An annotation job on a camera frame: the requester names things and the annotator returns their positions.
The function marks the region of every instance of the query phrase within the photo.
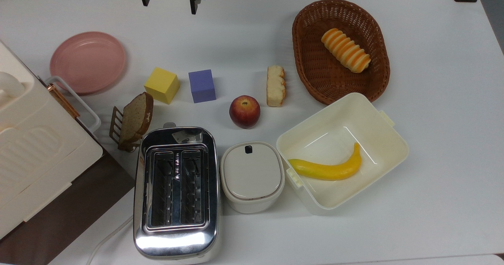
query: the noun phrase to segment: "brown floor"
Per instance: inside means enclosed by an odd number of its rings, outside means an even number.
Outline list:
[[[67,190],[0,240],[0,263],[47,265],[134,186],[106,153]]]

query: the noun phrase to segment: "small white container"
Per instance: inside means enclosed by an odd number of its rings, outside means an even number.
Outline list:
[[[287,179],[310,213],[331,213],[405,160],[408,144],[393,125],[365,96],[351,93],[278,138],[277,150],[282,156]],[[288,162],[289,159],[304,159],[337,165],[350,157],[356,142],[360,144],[362,164],[359,171],[347,179],[325,181],[300,176]]]
[[[282,193],[285,174],[280,154],[265,142],[240,143],[221,159],[222,189],[240,213],[268,209]]]

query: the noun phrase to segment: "basket rim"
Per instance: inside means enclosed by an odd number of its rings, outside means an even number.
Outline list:
[[[317,5],[320,5],[320,4],[336,4],[336,5],[341,4],[341,5],[347,5],[347,6],[353,7],[353,8],[355,8],[356,11],[359,11],[361,14],[363,14],[367,18],[367,20],[373,25],[373,27],[376,28],[376,32],[378,33],[378,36],[379,36],[377,43],[379,44],[380,48],[383,49],[383,52],[384,52],[383,61],[385,61],[385,73],[383,75],[383,83],[382,83],[381,88],[379,90],[377,90],[371,96],[366,96],[370,102],[373,102],[374,100],[376,100],[377,98],[379,98],[383,94],[383,92],[385,91],[385,89],[389,83],[389,78],[390,78],[389,56],[387,54],[387,49],[385,47],[385,40],[383,38],[382,30],[381,30],[380,26],[378,25],[376,19],[374,19],[373,16],[371,14],[369,14],[369,12],[364,10],[362,7],[360,7],[359,5],[357,5],[353,2],[350,2],[350,1],[346,1],[346,0],[318,0],[318,1],[315,1],[315,2],[312,2],[308,5],[306,5],[296,15],[294,22],[292,23],[292,43],[293,43],[294,54],[295,54],[296,69],[297,69],[297,73],[299,75],[301,82],[304,84],[304,86],[306,87],[306,89],[308,90],[310,95],[313,96],[319,102],[321,102],[325,105],[329,105],[337,100],[337,99],[331,100],[327,96],[325,96],[322,93],[320,93],[319,91],[317,91],[313,87],[313,85],[310,83],[310,81],[306,78],[304,66],[302,65],[302,53],[301,53],[300,43],[301,43],[304,36],[298,35],[297,26],[299,25],[299,22],[302,21],[302,18],[304,17],[304,14],[306,14],[306,12],[308,12],[311,8],[313,8]]]

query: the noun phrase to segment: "white cable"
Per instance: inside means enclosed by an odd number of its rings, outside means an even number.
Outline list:
[[[98,245],[96,245],[93,253],[91,254],[91,256],[89,257],[88,259],[88,263],[86,263],[86,265],[90,265],[91,262],[93,261],[93,258],[94,256],[96,255],[96,252],[98,252],[98,250],[100,249],[100,247],[106,243],[110,238],[112,238],[115,234],[117,234],[119,231],[122,230],[122,228],[124,228],[126,225],[128,225],[131,221],[133,220],[133,216],[129,217],[126,222],[123,222],[122,225],[120,225],[115,231],[113,231],[112,233],[110,233],[106,238],[104,238]]]

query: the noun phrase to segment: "brown wicker basket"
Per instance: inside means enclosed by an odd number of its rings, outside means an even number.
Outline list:
[[[371,57],[361,73],[345,68],[321,42],[331,28],[342,30]],[[390,77],[389,57],[382,31],[364,9],[345,0],[321,0],[303,8],[292,25],[297,73],[315,99],[329,105],[358,92],[369,101],[385,91]]]

